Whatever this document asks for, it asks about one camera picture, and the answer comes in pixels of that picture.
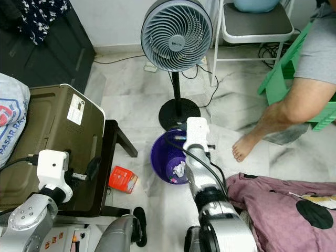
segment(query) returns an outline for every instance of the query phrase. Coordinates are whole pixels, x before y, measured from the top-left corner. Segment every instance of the white tile floor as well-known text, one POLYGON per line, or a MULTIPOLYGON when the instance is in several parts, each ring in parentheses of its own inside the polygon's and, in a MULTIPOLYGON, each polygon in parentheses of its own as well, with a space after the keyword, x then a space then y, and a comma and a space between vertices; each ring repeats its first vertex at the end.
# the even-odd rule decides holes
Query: white tile floor
MULTIPOLYGON (((249 57, 257 49, 222 49, 220 55, 249 57)), ((108 62, 129 56, 103 56, 96 60, 108 62)), ((158 122, 159 109, 173 98, 173 89, 167 72, 145 72, 145 63, 146 58, 140 57, 111 65, 94 64, 107 78, 101 102, 107 119, 118 121, 139 152, 135 159, 121 147, 116 148, 113 166, 132 170, 139 180, 130 195, 113 191, 112 205, 131 209, 142 206, 146 211, 148 245, 144 248, 132 245, 131 251, 183 251, 186 230, 197 224, 196 207, 188 186, 161 181, 152 171, 149 159, 152 144, 164 132, 158 122)), ((301 125, 272 138, 275 142, 280 139, 286 146, 261 141, 243 163, 233 159, 232 144, 255 126, 267 107, 266 98, 259 96, 257 89, 268 70, 257 61, 219 63, 218 92, 211 105, 201 109, 202 116, 211 124, 209 142, 217 145, 217 150, 212 152, 213 162, 223 168, 226 176, 244 172, 284 180, 336 181, 334 125, 319 133, 312 132, 308 125, 301 125)), ((185 74, 193 76, 195 68, 185 74)), ((180 76, 180 80, 183 97, 199 106, 208 102, 214 88, 209 86, 207 73, 200 70, 197 78, 187 80, 180 76)))

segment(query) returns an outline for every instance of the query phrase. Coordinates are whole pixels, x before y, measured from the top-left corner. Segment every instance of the blue cushion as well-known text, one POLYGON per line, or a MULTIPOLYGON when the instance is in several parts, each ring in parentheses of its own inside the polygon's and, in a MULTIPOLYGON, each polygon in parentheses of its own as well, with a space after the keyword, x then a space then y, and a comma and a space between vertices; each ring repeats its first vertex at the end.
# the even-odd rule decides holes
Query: blue cushion
POLYGON ((241 12, 264 13, 269 12, 280 0, 234 0, 234 4, 241 12))

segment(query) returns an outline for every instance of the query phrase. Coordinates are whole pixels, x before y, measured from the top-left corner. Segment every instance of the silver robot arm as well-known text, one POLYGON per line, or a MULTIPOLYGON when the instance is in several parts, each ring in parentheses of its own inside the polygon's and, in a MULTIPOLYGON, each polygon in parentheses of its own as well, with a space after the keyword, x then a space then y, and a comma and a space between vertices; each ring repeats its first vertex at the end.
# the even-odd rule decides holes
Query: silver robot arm
MULTIPOLYGON (((204 118, 188 118, 184 149, 211 167, 204 118)), ((200 227, 188 230, 184 251, 256 252, 257 246, 247 225, 228 202, 219 181, 200 162, 186 155, 186 175, 199 212, 200 227)))
POLYGON ((40 251, 58 213, 57 206, 72 197, 72 189, 64 180, 68 161, 67 152, 43 150, 39 153, 37 176, 40 191, 11 213, 7 230, 0 238, 0 251, 40 251))

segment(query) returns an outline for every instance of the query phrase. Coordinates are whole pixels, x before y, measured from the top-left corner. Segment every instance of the fan grille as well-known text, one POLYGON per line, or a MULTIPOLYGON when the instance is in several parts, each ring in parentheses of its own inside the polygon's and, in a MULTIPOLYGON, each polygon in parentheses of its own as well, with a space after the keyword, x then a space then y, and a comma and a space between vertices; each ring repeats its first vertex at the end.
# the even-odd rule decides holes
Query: fan grille
POLYGON ((207 13, 191 1, 168 1, 152 10, 141 33, 148 59, 166 71, 195 66, 206 54, 212 39, 207 13))

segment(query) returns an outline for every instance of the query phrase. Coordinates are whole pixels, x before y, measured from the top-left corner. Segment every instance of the person's leg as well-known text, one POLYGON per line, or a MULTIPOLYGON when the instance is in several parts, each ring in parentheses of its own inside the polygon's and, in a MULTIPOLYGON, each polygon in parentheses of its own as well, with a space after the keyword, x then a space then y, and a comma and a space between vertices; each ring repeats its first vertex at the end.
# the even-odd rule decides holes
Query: person's leg
POLYGON ((317 116, 335 92, 335 84, 295 78, 283 101, 269 106, 251 133, 233 145, 235 159, 238 162, 243 161, 266 134, 283 131, 291 125, 306 122, 317 116))

